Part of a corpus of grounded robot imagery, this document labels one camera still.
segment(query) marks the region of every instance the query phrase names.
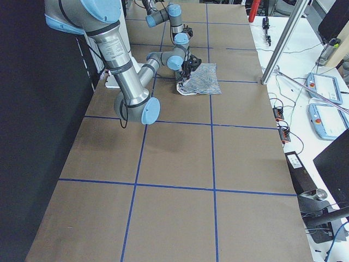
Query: red tube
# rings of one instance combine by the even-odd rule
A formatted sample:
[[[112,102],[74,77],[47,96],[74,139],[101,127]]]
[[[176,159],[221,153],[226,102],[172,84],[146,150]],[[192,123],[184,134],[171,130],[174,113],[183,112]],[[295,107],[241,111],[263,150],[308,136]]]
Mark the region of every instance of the red tube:
[[[249,15],[249,22],[252,23],[255,19],[255,16],[257,14],[257,10],[258,7],[260,6],[260,2],[261,0],[254,0],[252,7],[251,7],[251,11],[250,11],[250,15]]]

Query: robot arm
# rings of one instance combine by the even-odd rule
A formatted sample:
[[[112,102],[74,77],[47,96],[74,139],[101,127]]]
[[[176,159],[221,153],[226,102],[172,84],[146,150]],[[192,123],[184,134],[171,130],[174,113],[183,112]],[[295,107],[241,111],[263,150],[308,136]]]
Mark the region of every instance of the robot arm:
[[[188,36],[182,33],[180,6],[169,5],[167,10],[158,11],[153,0],[143,0],[143,4],[147,8],[147,21],[148,24],[151,23],[149,26],[170,20],[171,28],[176,24],[176,32],[173,34],[173,51],[150,53],[139,73],[133,66],[119,32],[119,0],[45,0],[45,16],[46,23],[53,29],[72,34],[86,33],[96,41],[108,69],[121,89],[114,103],[117,115],[126,121],[152,124],[159,116],[160,103],[151,97],[145,86],[160,65],[180,70],[190,57],[190,52]]]

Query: crumpled cloth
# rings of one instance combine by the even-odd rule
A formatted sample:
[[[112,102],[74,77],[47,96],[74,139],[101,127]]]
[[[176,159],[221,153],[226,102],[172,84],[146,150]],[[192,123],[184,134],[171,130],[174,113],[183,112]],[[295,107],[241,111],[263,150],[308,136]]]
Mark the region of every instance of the crumpled cloth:
[[[188,80],[177,84],[177,91],[184,96],[191,94],[222,94],[216,69],[217,64],[215,63],[202,63],[194,72],[191,72]]]

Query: blue cable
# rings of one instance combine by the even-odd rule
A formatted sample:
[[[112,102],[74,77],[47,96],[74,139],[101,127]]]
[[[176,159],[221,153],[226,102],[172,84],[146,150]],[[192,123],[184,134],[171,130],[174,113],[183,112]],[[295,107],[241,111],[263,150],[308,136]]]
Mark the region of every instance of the blue cable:
[[[325,258],[325,262],[328,262],[329,255],[330,255],[331,250],[332,250],[332,248],[333,248],[334,242],[336,241],[336,238],[337,238],[337,235],[338,235],[339,230],[341,230],[341,228],[343,228],[347,223],[349,223],[349,222],[345,222],[343,225],[341,225],[341,226],[339,227],[339,229],[337,230],[336,234],[334,235],[332,244],[331,244],[331,246],[330,246],[330,248],[329,248],[329,250],[328,250],[328,252],[327,252],[327,257]]]

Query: white table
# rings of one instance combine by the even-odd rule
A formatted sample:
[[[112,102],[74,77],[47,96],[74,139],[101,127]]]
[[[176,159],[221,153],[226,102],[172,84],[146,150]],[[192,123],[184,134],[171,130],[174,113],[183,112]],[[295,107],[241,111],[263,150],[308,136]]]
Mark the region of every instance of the white table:
[[[287,23],[288,18],[285,18],[285,17],[269,18],[270,28],[268,33],[271,36],[271,40],[272,40],[271,46],[269,46],[264,39],[262,19],[263,17],[261,16],[255,17],[254,22],[251,23],[250,26],[251,26],[252,34],[254,37],[255,45],[258,51],[258,57],[260,60],[261,67],[265,68],[273,53],[271,51],[265,51],[265,50],[275,49],[278,43],[278,40],[282,34],[282,31],[284,30],[284,27]],[[302,51],[304,49],[311,48],[313,46],[315,47],[299,53],[284,53],[278,63],[280,67],[280,71],[292,78],[306,78],[307,75],[313,69],[315,65],[315,61],[317,60],[317,58],[319,57],[323,49],[323,46],[320,44],[319,39],[317,38],[315,32],[312,30],[308,21],[306,19],[301,19],[290,41],[288,42],[284,52]],[[327,67],[319,67],[318,73],[323,73],[330,69],[331,68],[327,68]],[[348,92],[348,88],[345,85],[344,80],[341,78],[340,74],[335,68],[327,72],[326,75],[335,76],[338,80],[341,91]],[[270,98],[275,97],[274,94],[276,94],[277,98],[282,100],[284,105],[293,105],[291,101],[284,98],[280,94],[275,78],[276,78],[275,75],[272,75],[271,79],[267,83],[268,92],[270,92],[269,94]],[[282,76],[278,76],[278,80],[280,84],[281,93],[292,100],[296,100],[298,93],[300,91],[299,86],[291,83],[290,81],[286,80]],[[297,79],[297,81],[304,83],[305,80]],[[345,108],[349,108],[349,95],[343,94],[342,97],[344,100],[344,103],[342,106]],[[274,105],[275,101],[276,101],[275,99],[271,100],[271,104]],[[319,153],[321,153],[331,143],[331,141],[325,141],[325,140],[319,139],[317,134],[315,133],[312,123],[310,122],[310,117],[308,114],[308,105],[310,103],[317,103],[317,102],[320,102],[320,101],[314,98],[311,99],[307,91],[302,90],[293,112],[292,123],[291,123],[292,108],[289,108],[289,107],[284,108],[284,118],[288,124],[291,123],[291,132],[298,135],[304,143],[303,152],[299,154],[299,157],[303,162],[305,168],[307,169],[308,173],[310,174],[311,178],[313,179],[315,184],[318,186],[318,188],[322,188],[328,192],[327,187],[323,183],[312,161]],[[284,151],[299,152],[302,149],[301,142],[293,135],[290,135],[290,136],[291,136],[291,143],[287,143],[285,145]],[[333,197],[330,194],[327,200],[330,202],[330,204],[335,203]],[[316,244],[312,240],[311,236],[308,236],[308,240],[309,240],[309,245],[311,247],[311,252],[312,252],[314,261],[323,261],[326,256],[326,251],[329,249],[331,242]],[[346,242],[335,243],[333,250],[331,252],[329,261],[349,261],[349,238],[347,238]]]

